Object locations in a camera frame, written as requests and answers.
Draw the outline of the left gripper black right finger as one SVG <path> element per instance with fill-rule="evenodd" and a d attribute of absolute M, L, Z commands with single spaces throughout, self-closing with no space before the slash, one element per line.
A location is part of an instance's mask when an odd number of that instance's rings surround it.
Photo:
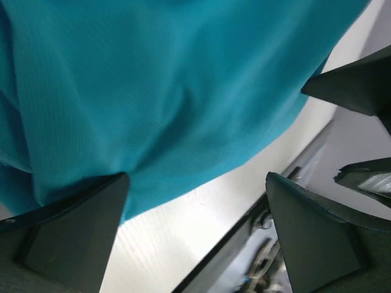
<path fill-rule="evenodd" d="M 293 292 L 390 292 L 390 221 L 268 173 L 266 195 Z"/>

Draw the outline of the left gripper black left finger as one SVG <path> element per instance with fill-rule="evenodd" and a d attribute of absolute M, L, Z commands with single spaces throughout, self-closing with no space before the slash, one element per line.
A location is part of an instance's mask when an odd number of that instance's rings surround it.
<path fill-rule="evenodd" d="M 1 292 L 99 292 L 130 178 L 1 221 Z"/>

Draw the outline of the teal t shirt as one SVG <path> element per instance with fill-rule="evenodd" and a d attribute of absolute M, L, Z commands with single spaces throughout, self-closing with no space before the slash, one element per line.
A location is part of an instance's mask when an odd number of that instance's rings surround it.
<path fill-rule="evenodd" d="M 123 220 L 283 134 L 367 1 L 2 1 L 1 203 L 129 174 Z"/>

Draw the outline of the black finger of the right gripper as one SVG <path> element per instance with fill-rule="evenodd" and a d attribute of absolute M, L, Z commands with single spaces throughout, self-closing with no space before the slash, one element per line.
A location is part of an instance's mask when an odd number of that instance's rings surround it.
<path fill-rule="evenodd" d="M 338 171 L 334 181 L 390 207 L 389 157 L 346 165 Z"/>
<path fill-rule="evenodd" d="M 390 131 L 390 46 L 310 78 L 301 93 L 345 109 L 376 116 Z"/>

